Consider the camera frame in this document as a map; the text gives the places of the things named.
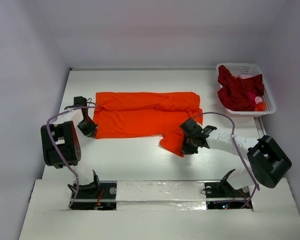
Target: red cloth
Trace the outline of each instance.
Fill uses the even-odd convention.
[[[97,139],[161,134],[160,145],[180,157],[184,134],[179,126],[202,113],[194,92],[97,92],[96,104]],[[202,124],[203,116],[195,120]]]
[[[232,111],[254,111],[255,103],[250,100],[249,92],[256,96],[263,96],[265,92],[262,74],[240,79],[231,75],[224,65],[219,67],[218,82],[223,86],[218,97],[222,105]]]

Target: wall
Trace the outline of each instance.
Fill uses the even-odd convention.
[[[257,59],[277,107],[263,122],[292,161],[288,180],[300,213],[300,0],[286,2]]]
[[[59,111],[69,68],[32,0],[0,0],[0,240],[18,239],[44,167],[40,127]]]
[[[285,0],[36,0],[71,67],[251,62]]]

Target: orange shirt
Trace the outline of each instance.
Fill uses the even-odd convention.
[[[96,104],[97,139],[161,134],[160,145],[181,157],[184,134],[179,126],[202,113],[194,92],[97,92]],[[203,116],[195,120],[202,124]]]

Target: white table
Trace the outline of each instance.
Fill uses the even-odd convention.
[[[215,70],[71,71],[60,111],[73,97],[96,98],[96,92],[184,92],[200,95],[204,112],[225,110]],[[236,135],[259,138],[253,117],[235,117]],[[203,125],[227,132],[222,116],[205,115]],[[218,180],[230,169],[241,169],[238,157],[217,150],[178,157],[159,146],[161,136],[91,139],[78,133],[80,163],[96,170],[101,181]],[[285,179],[275,189],[261,187],[253,197],[254,211],[67,210],[73,181],[69,170],[45,167],[37,180],[20,239],[298,239],[300,217]]]

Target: gray wall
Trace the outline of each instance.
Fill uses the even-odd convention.
[[[257,63],[268,79],[276,113],[263,117],[291,159],[288,180],[300,213],[300,0],[288,0],[258,51]]]
[[[71,67],[251,62],[285,0],[36,0]]]
[[[33,0],[0,0],[0,240],[18,239],[43,171],[40,127],[69,69]]]

